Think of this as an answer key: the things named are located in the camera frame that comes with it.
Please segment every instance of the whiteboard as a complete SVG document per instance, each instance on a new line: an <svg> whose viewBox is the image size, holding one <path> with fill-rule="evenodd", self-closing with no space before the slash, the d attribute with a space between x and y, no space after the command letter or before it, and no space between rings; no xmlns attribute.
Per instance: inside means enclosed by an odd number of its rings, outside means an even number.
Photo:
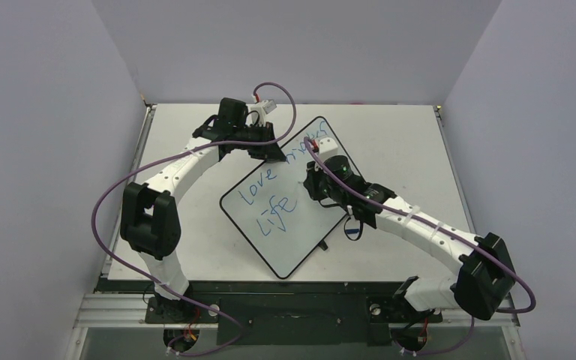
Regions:
<svg viewBox="0 0 576 360"><path fill-rule="evenodd" d="M317 116L281 146L285 163L262 163L220 199L224 214L280 279L288 278L346 214L308 196L303 182L312 157L306 136L335 139L338 154L347 156L360 174L326 118Z"/></svg>

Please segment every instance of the white wall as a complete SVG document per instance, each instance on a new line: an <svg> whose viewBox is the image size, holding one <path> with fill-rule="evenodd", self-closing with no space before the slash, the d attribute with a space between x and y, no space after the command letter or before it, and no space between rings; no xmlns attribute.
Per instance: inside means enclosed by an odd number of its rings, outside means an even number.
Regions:
<svg viewBox="0 0 576 360"><path fill-rule="evenodd" d="M65 355L101 268L89 214L143 116L89 0L0 1L0 359Z"/></svg>
<svg viewBox="0 0 576 360"><path fill-rule="evenodd" d="M527 355L576 359L576 1L504 0L444 109L477 230L538 296Z"/></svg>
<svg viewBox="0 0 576 360"><path fill-rule="evenodd" d="M148 102L441 104L500 0L92 0Z"/></svg>

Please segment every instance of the robotic arm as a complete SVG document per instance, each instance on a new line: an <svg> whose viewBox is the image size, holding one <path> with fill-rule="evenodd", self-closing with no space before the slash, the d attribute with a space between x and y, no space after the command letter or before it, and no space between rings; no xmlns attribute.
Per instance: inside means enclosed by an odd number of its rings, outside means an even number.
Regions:
<svg viewBox="0 0 576 360"><path fill-rule="evenodd" d="M307 165L304 182L312 200L326 198L334 200L350 217L374 229L394 234L421 248L444 264L451 274L440 279L411 277L397 291L398 298L404 299L415 311L435 308L462 308L470 315L489 320L515 283L504 271L491 261L479 255L465 244L441 229L450 229L472 245L477 245L513 270L505 242L494 235L484 238L464 232L420 211L418 206L408 204L394 191L380 184L365 181L353 173L347 157L337 155L337 143L330 138L314 143L319 159L345 185L364 197L384 206L407 214L395 214L374 204L365 202L347 189L341 187L317 166L315 161Z"/></svg>
<svg viewBox="0 0 576 360"><path fill-rule="evenodd" d="M265 100L254 104L249 112L246 103L224 98L220 102L218 114L209 117L193 132L184 151L224 140L255 143L274 140L272 123L266 122L265 117L275 107L274 101ZM248 115L253 117L252 125L246 125ZM208 168L234 149L246 150L254 159L286 160L277 143L212 146L174 160L145 183L131 182L124 189L120 236L139 253L153 276L178 293L184 294L189 287L176 253L182 234L178 202ZM155 284L155 292L164 298L161 300L163 302L179 302L179 298L158 283Z"/></svg>

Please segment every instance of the cable tie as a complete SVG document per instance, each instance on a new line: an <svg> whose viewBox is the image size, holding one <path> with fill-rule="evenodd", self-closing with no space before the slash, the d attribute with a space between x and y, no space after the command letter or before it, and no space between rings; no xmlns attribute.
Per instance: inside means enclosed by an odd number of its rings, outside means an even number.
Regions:
<svg viewBox="0 0 576 360"><path fill-rule="evenodd" d="M414 215L418 214L419 212L421 212L421 207L418 205L414 205L412 207L412 210L410 210L407 213L407 216L405 217L405 220L403 220L403 239L406 239L407 236L405 236L405 232L408 230L407 226L410 224L410 221L412 220L412 218L414 217Z"/></svg>
<svg viewBox="0 0 576 360"><path fill-rule="evenodd" d="M439 221L436 224L436 227L433 228L433 232L431 233L430 237L429 237L429 241L431 241L434 236L436 236L436 234L438 233L438 229L440 229L441 227L443 227L443 225L445 225L445 223L443 223L442 221Z"/></svg>
<svg viewBox="0 0 576 360"><path fill-rule="evenodd" d="M198 158L198 159L200 158L200 156L198 154L196 154L195 151L189 150L189 152L190 152L190 156L193 156L194 158Z"/></svg>

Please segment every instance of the white cable connector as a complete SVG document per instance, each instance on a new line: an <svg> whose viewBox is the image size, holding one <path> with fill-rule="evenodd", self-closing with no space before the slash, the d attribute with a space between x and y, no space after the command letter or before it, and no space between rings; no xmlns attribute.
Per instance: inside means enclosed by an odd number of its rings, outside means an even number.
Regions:
<svg viewBox="0 0 576 360"><path fill-rule="evenodd" d="M272 112L272 110L277 109L277 104L274 100L263 100L259 103L254 103L250 105L250 120L252 124L259 126L264 126L266 124L266 116Z"/></svg>

